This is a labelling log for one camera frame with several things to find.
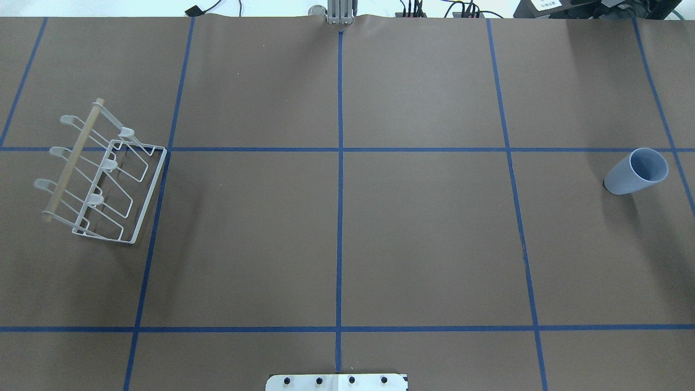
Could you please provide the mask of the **aluminium frame post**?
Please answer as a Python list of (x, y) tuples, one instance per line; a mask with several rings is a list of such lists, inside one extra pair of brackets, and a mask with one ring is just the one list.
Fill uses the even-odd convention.
[(357, 0), (328, 0), (327, 2), (327, 23), (350, 25), (354, 22), (357, 14)]

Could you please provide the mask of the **light blue plastic cup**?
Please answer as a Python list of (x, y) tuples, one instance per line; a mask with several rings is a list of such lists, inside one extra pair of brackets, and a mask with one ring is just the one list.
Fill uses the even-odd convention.
[(631, 194), (657, 185), (669, 173), (665, 157), (651, 148), (637, 148), (606, 174), (605, 189), (615, 195)]

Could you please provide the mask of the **small black adapter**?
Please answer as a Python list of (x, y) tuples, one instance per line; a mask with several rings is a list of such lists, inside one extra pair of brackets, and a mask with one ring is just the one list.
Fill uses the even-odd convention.
[(198, 5), (194, 5), (193, 7), (190, 7), (187, 10), (185, 10), (185, 14), (188, 17), (199, 17), (201, 15), (204, 15), (205, 12), (201, 10), (201, 8), (198, 7)]

